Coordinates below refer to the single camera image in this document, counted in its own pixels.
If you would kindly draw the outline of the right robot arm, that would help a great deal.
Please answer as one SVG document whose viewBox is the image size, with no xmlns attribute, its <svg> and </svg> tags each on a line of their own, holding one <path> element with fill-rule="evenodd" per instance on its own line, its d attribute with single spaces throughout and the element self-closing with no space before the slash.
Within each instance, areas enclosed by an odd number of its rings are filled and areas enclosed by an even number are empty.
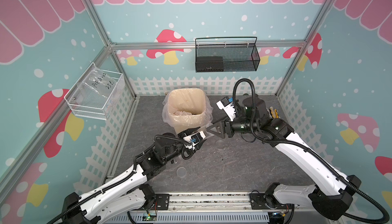
<svg viewBox="0 0 392 224">
<path fill-rule="evenodd" d="M 347 176 L 309 147 L 286 121 L 273 118 L 265 102 L 255 92 L 250 79 L 242 78 L 234 84 L 231 97 L 217 102 L 226 117 L 214 122 L 207 131 L 221 138 L 235 133 L 251 134 L 254 140 L 269 144 L 285 154 L 314 182 L 309 186 L 287 186 L 273 183 L 264 193 L 268 208 L 279 205 L 299 205 L 314 208 L 323 217 L 337 221 L 342 216 L 367 224 L 386 224 L 389 213 L 376 200 L 359 189 L 361 181 L 354 175 Z M 353 195 L 358 194 L 375 206 L 381 218 L 368 219 L 348 213 Z"/>
</svg>

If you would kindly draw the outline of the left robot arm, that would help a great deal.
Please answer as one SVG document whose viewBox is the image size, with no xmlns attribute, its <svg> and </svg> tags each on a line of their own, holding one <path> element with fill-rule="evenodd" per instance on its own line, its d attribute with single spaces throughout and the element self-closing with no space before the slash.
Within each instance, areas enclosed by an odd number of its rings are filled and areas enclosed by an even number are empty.
<svg viewBox="0 0 392 224">
<path fill-rule="evenodd" d="M 156 202 L 156 194 L 147 182 L 178 156 L 190 159 L 209 137 L 211 134 L 202 128 L 187 129 L 178 135 L 156 135 L 153 144 L 135 156 L 130 168 L 90 192 L 68 195 L 62 212 L 49 222 L 103 224 L 123 212 L 149 210 Z"/>
</svg>

